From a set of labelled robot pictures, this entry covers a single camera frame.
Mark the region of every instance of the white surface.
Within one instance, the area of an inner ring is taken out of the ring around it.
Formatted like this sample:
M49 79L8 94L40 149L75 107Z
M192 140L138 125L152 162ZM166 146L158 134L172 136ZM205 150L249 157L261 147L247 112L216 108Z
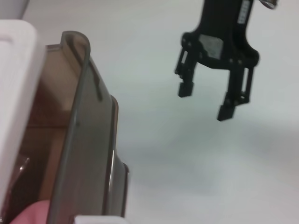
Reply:
M128 222L117 216L77 216L74 224L128 224Z
M31 0L25 19L47 43L84 33L120 106L118 153L131 171L132 224L299 222L298 0L256 2L248 39L261 55L249 105L216 120L228 72L197 66L177 96L183 32L201 0Z
M0 0L0 19L21 19L29 0Z
M0 20L0 210L28 120L45 47L27 22Z

